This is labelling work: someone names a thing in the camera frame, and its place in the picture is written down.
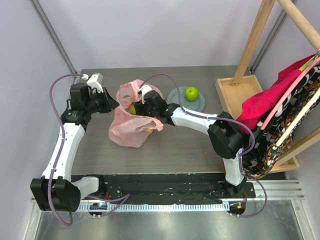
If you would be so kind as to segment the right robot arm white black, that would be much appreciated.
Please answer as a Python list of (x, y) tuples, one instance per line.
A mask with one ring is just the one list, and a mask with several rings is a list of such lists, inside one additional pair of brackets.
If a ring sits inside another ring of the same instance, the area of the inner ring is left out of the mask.
[(177, 103), (168, 104), (154, 90), (134, 102), (130, 112), (208, 135), (214, 151), (223, 160), (226, 195), (236, 198), (244, 192), (246, 180), (241, 171), (241, 154), (244, 151), (245, 134), (229, 113), (204, 114), (183, 108)]

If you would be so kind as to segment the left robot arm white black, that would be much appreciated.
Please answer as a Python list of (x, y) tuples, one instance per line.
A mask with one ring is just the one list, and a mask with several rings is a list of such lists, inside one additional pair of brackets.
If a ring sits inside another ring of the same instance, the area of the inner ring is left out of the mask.
[(50, 211), (53, 206), (58, 212), (75, 212), (87, 196), (100, 200), (106, 195), (102, 176), (85, 176), (72, 182), (72, 168), (92, 115), (110, 113), (118, 106), (100, 83), (77, 83), (70, 87), (70, 98), (59, 118), (62, 126), (50, 162), (41, 177), (32, 179), (30, 184), (42, 211)]

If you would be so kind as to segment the green pear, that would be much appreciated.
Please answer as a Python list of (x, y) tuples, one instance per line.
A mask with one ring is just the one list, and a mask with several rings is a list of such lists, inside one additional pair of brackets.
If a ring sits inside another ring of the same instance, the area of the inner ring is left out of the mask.
[(129, 112), (132, 115), (136, 115), (137, 114), (135, 106), (133, 104), (130, 106)]

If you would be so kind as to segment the pink plastic bag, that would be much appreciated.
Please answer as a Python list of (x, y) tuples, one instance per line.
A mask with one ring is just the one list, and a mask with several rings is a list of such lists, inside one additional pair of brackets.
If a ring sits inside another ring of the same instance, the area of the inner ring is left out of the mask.
[(142, 80), (136, 79), (122, 84), (117, 91), (116, 101), (119, 106), (114, 110), (114, 120), (109, 127), (108, 136), (119, 146), (139, 148), (152, 133), (145, 129), (160, 132), (164, 128), (164, 124), (154, 117), (130, 114), (131, 105), (141, 100), (138, 87), (142, 83)]

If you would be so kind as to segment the green apple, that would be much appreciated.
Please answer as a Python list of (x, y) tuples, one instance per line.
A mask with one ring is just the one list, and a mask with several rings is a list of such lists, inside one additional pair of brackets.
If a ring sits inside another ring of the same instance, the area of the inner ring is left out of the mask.
[(196, 101), (199, 98), (199, 95), (200, 92), (196, 87), (188, 87), (184, 93), (185, 98), (190, 102)]

